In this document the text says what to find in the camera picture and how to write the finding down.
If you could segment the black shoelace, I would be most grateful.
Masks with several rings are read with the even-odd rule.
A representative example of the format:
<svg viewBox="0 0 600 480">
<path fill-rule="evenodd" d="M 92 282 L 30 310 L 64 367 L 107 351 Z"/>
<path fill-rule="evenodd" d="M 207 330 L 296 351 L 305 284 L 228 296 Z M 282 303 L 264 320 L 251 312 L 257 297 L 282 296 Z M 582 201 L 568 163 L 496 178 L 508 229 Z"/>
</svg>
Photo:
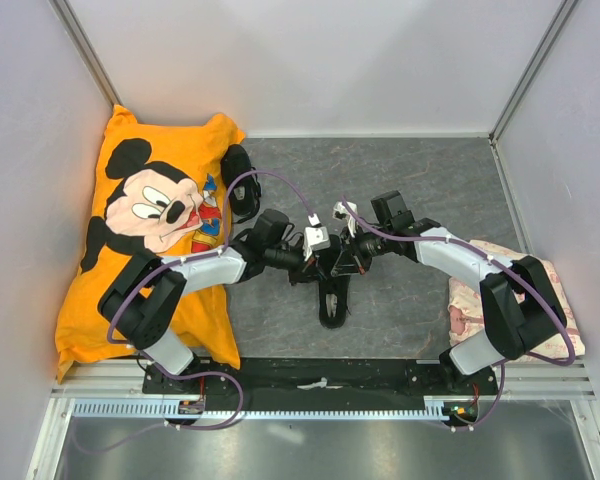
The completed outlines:
<svg viewBox="0 0 600 480">
<path fill-rule="evenodd" d="M 315 263 L 318 283 L 319 321 L 328 329 L 340 328 L 344 325 L 349 309 L 349 287 L 351 276 L 334 275 L 332 270 L 336 258 L 320 256 Z"/>
</svg>

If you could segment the black canvas sneaker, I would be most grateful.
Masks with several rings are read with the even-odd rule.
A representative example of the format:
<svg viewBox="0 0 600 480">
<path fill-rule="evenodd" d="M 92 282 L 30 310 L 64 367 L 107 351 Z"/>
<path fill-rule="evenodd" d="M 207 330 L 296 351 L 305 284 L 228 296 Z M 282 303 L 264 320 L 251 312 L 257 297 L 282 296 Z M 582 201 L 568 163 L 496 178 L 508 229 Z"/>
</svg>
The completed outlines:
<svg viewBox="0 0 600 480">
<path fill-rule="evenodd" d="M 319 321 L 327 329 L 337 329 L 344 325 L 348 308 L 350 277 L 341 276 L 320 281 Z"/>
</svg>

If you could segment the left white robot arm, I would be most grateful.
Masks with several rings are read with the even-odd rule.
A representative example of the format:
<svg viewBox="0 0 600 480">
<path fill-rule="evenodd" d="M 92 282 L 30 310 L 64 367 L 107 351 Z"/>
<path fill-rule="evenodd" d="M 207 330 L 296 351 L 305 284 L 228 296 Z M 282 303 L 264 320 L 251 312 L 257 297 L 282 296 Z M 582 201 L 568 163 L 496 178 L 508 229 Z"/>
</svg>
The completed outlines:
<svg viewBox="0 0 600 480">
<path fill-rule="evenodd" d="M 310 225 L 293 243 L 286 236 L 289 219 L 265 210 L 255 224 L 227 246 L 208 252 L 159 257 L 145 250 L 134 254 L 101 297 L 97 309 L 128 345 L 152 361 L 165 382 L 188 393 L 199 382 L 197 356 L 171 327 L 181 299 L 215 286 L 238 284 L 267 267 L 284 270 L 301 283 L 326 277 L 319 265 L 336 249 L 336 237 L 321 225 Z"/>
</svg>

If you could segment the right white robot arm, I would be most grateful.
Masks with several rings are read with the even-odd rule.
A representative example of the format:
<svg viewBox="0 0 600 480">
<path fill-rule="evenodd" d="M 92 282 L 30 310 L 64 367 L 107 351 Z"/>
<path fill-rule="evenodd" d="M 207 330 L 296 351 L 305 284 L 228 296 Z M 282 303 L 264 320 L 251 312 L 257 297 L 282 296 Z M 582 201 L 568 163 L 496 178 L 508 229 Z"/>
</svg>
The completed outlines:
<svg viewBox="0 0 600 480">
<path fill-rule="evenodd" d="M 534 356 L 542 343 L 560 336 L 567 348 L 563 364 L 575 359 L 567 318 L 543 263 L 524 256 L 510 260 L 460 239 L 438 222 L 417 220 L 401 194 L 391 191 L 372 201 L 377 222 L 359 216 L 354 204 L 341 199 L 334 217 L 347 223 L 346 240 L 356 264 L 395 253 L 459 280 L 481 302 L 483 328 L 443 352 L 438 381 L 447 392 L 463 392 L 479 371 Z"/>
</svg>

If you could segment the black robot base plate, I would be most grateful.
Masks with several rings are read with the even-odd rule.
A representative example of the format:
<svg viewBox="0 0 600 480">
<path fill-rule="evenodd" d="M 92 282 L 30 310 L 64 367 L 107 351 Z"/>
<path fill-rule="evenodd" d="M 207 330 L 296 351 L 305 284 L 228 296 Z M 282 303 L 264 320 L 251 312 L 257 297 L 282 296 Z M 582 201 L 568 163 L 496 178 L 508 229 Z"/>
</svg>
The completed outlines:
<svg viewBox="0 0 600 480">
<path fill-rule="evenodd" d="M 437 360 L 346 358 L 246 358 L 236 370 L 201 358 L 187 374 L 221 372 L 234 377 L 250 397 L 271 399 L 283 392 L 378 392 L 384 396 L 494 395 L 498 390 L 492 368 L 464 377 Z"/>
</svg>

